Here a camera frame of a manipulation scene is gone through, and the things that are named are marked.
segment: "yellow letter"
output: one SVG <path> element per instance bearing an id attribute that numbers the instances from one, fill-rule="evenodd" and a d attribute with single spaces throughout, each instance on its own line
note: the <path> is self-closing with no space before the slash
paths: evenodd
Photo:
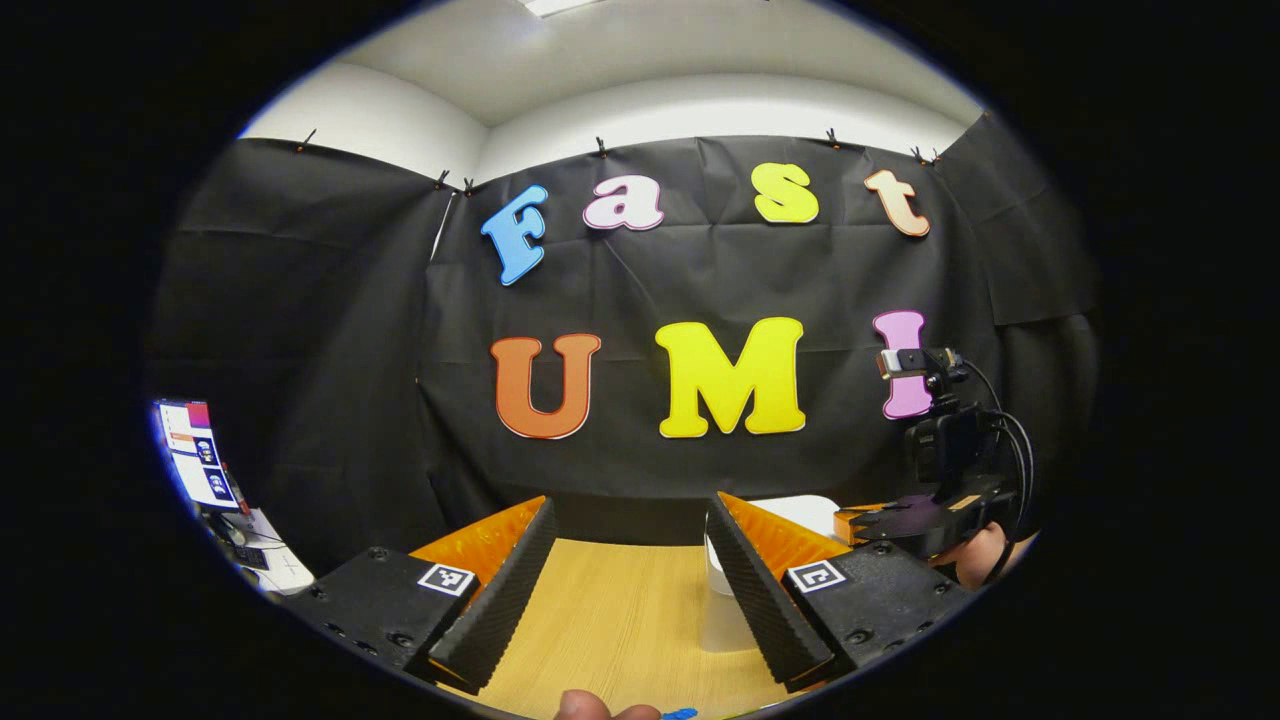
<path id="1" fill-rule="evenodd" d="M 808 223 L 818 217 L 818 199 L 804 188 L 809 176 L 800 165 L 759 164 L 751 170 L 751 184 L 760 193 L 755 209 L 771 223 Z"/>
<path id="2" fill-rule="evenodd" d="M 731 433 L 755 393 L 746 418 L 754 434 L 790 433 L 804 428 L 796 402 L 796 342 L 804 325 L 791 318 L 765 318 L 751 328 L 737 365 L 701 323 L 658 328 L 658 345 L 671 356 L 671 416 L 658 425 L 662 437 L 701 437 L 707 420 L 698 414 L 698 393 L 707 401 L 722 433 Z"/>

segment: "monitor screen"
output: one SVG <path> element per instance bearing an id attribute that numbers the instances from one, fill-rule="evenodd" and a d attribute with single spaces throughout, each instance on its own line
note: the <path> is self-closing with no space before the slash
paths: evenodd
<path id="1" fill-rule="evenodd" d="M 187 497 L 205 509 L 239 511 L 239 502 L 214 443 L 209 405 L 157 400 L 154 419 L 161 450 L 170 461 L 170 474 Z"/>

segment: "white wall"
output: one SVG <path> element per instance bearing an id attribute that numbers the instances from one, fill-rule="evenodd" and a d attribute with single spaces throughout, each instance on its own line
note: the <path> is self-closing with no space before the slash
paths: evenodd
<path id="1" fill-rule="evenodd" d="M 974 105 L 973 120 L 982 109 Z M 691 76 L 590 92 L 485 128 L 389 74 L 332 63 L 264 109 L 241 137 L 302 140 L 375 158 L 447 182 L 484 182 L 607 147 L 692 136 L 782 135 L 908 152 L 940 152 L 966 124 L 888 95 L 781 76 Z"/>
<path id="2" fill-rule="evenodd" d="M 982 108 L 973 106 L 977 122 Z M 781 76 L 691 76 L 579 95 L 493 128 L 476 178 L 605 147 L 716 135 L 836 137 L 932 156 L 968 128 L 940 113 L 847 85 Z"/>
<path id="3" fill-rule="evenodd" d="M 387 73 L 330 63 L 265 108 L 241 137 L 305 140 L 448 183 L 472 177 L 489 129 L 449 102 Z"/>

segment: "blue object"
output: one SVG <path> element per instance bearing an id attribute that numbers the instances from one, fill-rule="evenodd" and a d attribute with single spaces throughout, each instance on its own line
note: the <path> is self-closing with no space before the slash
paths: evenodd
<path id="1" fill-rule="evenodd" d="M 547 188 L 531 184 L 480 225 L 480 232 L 489 236 L 498 249 L 498 259 L 502 260 L 499 281 L 504 286 L 518 281 L 543 260 L 543 249 L 529 245 L 529 238 L 538 240 L 547 232 L 541 213 L 538 208 L 531 208 L 544 200 Z"/>

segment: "desk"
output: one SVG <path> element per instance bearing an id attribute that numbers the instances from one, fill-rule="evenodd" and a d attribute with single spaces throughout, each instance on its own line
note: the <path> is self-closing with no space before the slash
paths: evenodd
<path id="1" fill-rule="evenodd" d="M 590 691 L 614 712 L 653 705 L 740 715 L 788 697 L 758 648 L 699 647 L 707 551 L 557 539 L 493 679 L 477 697 L 550 720 L 562 691 Z"/>

